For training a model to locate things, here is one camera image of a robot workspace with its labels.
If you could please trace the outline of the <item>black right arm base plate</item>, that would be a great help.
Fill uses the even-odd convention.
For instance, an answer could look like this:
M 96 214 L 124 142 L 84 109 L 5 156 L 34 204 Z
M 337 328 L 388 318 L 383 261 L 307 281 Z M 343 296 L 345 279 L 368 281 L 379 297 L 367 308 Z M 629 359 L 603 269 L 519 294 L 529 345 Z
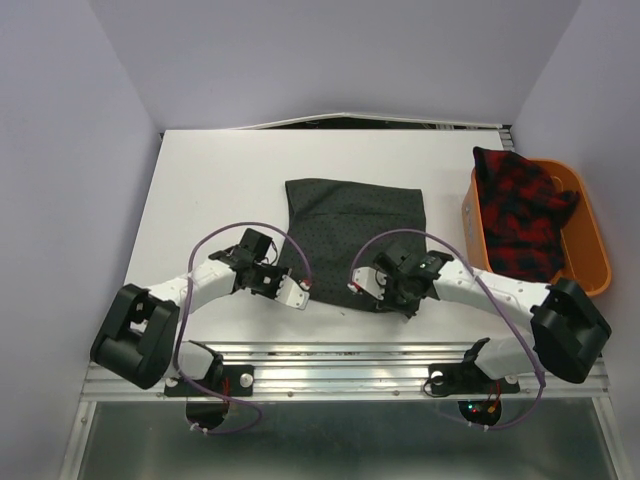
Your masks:
M 518 382 L 509 383 L 505 378 L 492 380 L 473 363 L 434 363 L 429 366 L 428 372 L 422 389 L 436 398 L 520 392 Z

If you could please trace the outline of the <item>orange plastic bin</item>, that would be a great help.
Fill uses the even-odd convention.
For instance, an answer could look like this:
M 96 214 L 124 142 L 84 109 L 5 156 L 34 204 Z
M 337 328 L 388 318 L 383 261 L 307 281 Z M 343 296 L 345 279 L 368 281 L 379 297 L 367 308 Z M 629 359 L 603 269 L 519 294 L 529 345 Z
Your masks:
M 557 160 L 533 158 L 531 161 L 550 175 L 556 189 L 575 191 L 580 195 L 573 215 L 561 230 L 565 267 L 557 272 L 556 277 L 576 281 L 591 298 L 604 293 L 611 284 L 612 269 L 582 178 L 570 166 Z M 476 268 L 491 271 L 475 171 L 470 174 L 461 216 L 469 262 Z

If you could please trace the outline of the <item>dark grey dotted skirt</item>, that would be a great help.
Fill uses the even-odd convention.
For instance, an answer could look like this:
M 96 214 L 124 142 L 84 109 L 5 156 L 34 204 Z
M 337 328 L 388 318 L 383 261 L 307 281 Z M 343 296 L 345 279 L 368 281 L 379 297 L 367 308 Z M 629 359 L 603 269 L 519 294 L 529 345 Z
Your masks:
M 347 288 L 350 266 L 371 238 L 390 230 L 426 229 L 422 191 L 329 179 L 285 182 L 292 237 L 305 253 L 317 302 L 374 312 Z

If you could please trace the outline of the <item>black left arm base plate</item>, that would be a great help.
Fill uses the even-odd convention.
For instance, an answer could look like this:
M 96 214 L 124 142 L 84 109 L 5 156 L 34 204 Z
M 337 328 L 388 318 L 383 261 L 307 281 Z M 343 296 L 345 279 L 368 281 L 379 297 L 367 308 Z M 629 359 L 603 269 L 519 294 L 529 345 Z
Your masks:
M 202 388 L 230 397 L 251 397 L 255 368 L 250 364 L 213 366 L 196 383 Z M 165 384 L 164 395 L 173 397 L 205 397 L 207 393 L 183 379 L 173 385 Z

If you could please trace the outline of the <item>red black plaid skirt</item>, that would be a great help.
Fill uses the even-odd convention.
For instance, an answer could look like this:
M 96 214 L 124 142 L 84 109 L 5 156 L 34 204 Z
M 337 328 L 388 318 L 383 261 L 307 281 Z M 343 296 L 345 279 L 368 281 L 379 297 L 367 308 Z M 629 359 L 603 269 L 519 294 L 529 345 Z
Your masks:
M 475 178 L 491 269 L 547 283 L 565 266 L 561 230 L 581 195 L 558 190 L 541 166 L 512 151 L 473 149 Z

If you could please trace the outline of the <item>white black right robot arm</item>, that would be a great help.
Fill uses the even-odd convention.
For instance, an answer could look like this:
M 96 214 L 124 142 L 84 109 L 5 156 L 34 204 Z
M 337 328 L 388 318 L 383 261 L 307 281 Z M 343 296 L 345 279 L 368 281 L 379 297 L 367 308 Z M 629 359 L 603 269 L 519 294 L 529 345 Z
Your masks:
M 572 384 L 589 376 L 612 329 L 575 281 L 528 282 L 470 266 L 450 254 L 414 254 L 398 244 L 373 260 L 385 278 L 386 307 L 412 316 L 422 300 L 492 313 L 511 334 L 476 342 L 460 366 L 463 384 L 482 390 L 494 380 L 541 369 Z

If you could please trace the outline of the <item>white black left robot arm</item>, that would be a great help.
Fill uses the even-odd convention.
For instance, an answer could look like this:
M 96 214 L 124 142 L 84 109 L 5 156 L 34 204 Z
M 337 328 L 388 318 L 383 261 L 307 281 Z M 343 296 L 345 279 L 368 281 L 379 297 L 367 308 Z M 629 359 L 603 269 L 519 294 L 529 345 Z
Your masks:
M 223 371 L 215 364 L 220 356 L 202 343 L 179 341 L 179 323 L 185 314 L 239 290 L 303 310 L 309 292 L 288 268 L 266 262 L 270 246 L 270 237 L 246 229 L 238 244 L 209 255 L 186 274 L 147 288 L 123 286 L 93 341 L 91 361 L 149 389 L 177 374 L 172 360 L 179 345 L 191 386 L 202 394 L 215 392 L 222 384 Z

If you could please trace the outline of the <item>aluminium extrusion frame rail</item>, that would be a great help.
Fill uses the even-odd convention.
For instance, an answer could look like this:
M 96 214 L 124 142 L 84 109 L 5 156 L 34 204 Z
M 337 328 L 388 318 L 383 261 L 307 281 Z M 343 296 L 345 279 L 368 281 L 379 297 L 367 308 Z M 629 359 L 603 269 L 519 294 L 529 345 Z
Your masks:
M 253 365 L 253 402 L 434 400 L 422 385 L 435 363 L 458 363 L 467 343 L 208 343 L 225 366 Z M 597 398 L 609 394 L 602 357 L 582 384 L 550 374 L 543 399 Z M 91 363 L 81 390 L 84 401 L 177 401 L 164 395 L 164 379 L 142 390 Z

